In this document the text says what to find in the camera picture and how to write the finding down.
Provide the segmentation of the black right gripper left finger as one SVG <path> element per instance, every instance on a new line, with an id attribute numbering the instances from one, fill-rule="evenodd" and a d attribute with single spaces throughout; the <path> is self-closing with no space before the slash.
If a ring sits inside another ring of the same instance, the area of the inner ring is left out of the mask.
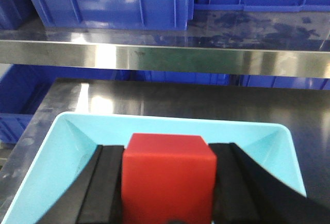
<path id="1" fill-rule="evenodd" d="M 96 147 L 70 187 L 37 223 L 122 223 L 124 146 Z"/>

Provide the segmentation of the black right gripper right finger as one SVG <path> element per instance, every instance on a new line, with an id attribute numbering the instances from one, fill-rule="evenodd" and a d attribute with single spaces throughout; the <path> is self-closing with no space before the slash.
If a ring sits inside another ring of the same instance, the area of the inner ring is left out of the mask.
<path id="1" fill-rule="evenodd" d="M 235 143 L 211 143 L 217 156 L 213 223 L 329 223 L 329 209 L 262 168 Z"/>

